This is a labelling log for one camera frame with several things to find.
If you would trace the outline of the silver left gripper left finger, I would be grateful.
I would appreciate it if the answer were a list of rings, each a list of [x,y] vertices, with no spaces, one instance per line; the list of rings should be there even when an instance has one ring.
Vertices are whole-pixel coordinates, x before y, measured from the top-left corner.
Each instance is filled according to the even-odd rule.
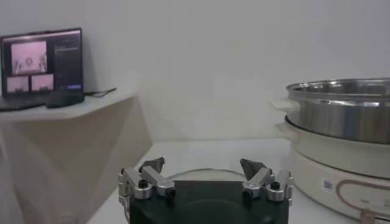
[[[153,189],[159,196],[172,200],[176,196],[175,182],[161,175],[164,157],[145,161],[138,169],[122,168],[118,174],[119,196],[135,197],[137,200],[151,198]]]

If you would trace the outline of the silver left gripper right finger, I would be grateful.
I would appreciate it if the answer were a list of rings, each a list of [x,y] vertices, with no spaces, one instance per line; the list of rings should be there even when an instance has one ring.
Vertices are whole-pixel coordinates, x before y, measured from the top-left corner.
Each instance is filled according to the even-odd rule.
[[[246,181],[243,182],[243,199],[251,203],[256,198],[266,196],[269,201],[291,203],[293,200],[293,178],[288,170],[275,174],[261,162],[240,159]]]

